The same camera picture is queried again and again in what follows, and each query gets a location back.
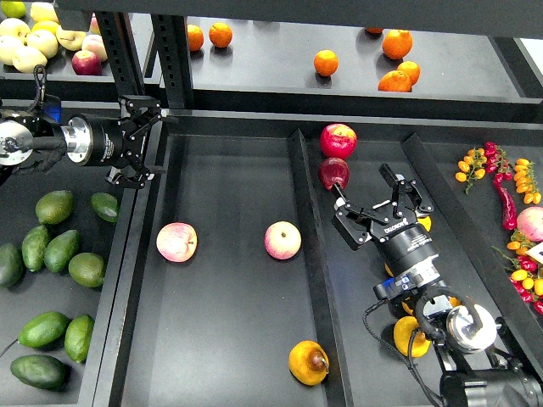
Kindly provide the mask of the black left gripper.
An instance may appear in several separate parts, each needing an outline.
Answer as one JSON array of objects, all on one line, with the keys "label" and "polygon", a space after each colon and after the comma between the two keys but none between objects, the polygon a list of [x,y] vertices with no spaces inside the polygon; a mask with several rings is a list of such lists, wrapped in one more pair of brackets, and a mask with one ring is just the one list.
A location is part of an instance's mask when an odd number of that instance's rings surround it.
[{"label": "black left gripper", "polygon": [[120,119],[75,115],[61,126],[68,158],[79,166],[110,166],[106,181],[116,187],[142,189],[166,169],[144,163],[146,135],[160,121],[177,123],[158,99],[143,95],[120,96],[125,115]]}]

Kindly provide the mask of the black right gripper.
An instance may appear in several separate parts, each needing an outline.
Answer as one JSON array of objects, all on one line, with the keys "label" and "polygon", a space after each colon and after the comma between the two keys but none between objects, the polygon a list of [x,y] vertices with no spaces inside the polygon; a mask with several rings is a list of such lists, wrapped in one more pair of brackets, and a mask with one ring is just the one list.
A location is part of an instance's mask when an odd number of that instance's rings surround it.
[{"label": "black right gripper", "polygon": [[434,205],[417,180],[395,174],[388,164],[381,164],[378,170],[391,189],[391,198],[364,209],[352,204],[335,182],[331,187],[336,198],[334,227],[352,250],[373,242],[393,276],[431,268],[439,255],[419,220],[429,217]]}]

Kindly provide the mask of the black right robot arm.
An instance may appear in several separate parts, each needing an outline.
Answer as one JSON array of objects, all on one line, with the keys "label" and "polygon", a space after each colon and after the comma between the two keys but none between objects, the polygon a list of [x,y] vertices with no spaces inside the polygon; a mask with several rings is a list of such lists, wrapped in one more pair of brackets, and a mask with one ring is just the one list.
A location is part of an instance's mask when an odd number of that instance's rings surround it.
[{"label": "black right robot arm", "polygon": [[389,279],[374,287],[377,302],[406,303],[414,321],[405,329],[406,346],[391,349],[433,406],[540,406],[542,384],[505,345],[507,325],[483,306],[449,287],[434,265],[439,254],[420,218],[433,205],[415,180],[395,174],[387,164],[379,173],[391,198],[371,208],[356,206],[344,193],[349,169],[320,175],[335,197],[332,223],[351,249],[372,242],[389,267]]}]

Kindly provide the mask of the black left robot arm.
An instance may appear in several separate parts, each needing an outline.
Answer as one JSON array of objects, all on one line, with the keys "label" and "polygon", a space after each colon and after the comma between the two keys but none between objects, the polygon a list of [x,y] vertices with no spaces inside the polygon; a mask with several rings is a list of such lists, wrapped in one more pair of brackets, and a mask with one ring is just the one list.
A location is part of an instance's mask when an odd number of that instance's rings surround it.
[{"label": "black left robot arm", "polygon": [[47,172],[62,158],[80,167],[107,167],[106,181],[142,189],[159,171],[144,163],[151,131],[161,121],[177,123],[147,96],[119,97],[120,117],[75,114],[59,122],[58,98],[46,94],[47,71],[33,70],[36,96],[26,110],[1,109],[3,176]]}]

